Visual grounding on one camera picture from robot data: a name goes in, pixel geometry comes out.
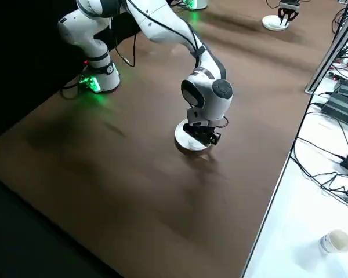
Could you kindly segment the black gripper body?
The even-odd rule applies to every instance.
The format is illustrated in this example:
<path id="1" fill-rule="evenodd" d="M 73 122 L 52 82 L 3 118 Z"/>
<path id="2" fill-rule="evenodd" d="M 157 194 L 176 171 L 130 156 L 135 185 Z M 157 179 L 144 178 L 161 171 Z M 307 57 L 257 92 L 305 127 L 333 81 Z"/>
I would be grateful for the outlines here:
<path id="1" fill-rule="evenodd" d="M 185 123 L 183 130 L 202 145 L 216 145 L 221 138 L 221 134 L 215 132 L 214 127 L 205 127 L 199 125 L 191 126 L 188 123 Z"/>
<path id="2" fill-rule="evenodd" d="M 300 7 L 299 0 L 280 0 L 279 14 L 290 14 L 298 12 Z"/>

